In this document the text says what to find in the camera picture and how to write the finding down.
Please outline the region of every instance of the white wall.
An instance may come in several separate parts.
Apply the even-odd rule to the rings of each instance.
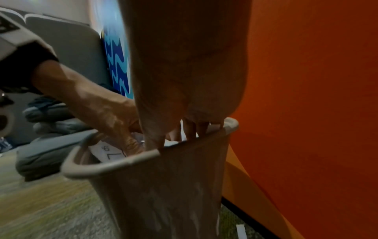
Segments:
[[[0,7],[90,24],[88,0],[0,0]]]

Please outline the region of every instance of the orange wall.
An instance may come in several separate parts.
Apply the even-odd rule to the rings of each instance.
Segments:
[[[306,239],[376,238],[378,1],[254,0],[231,146]]]

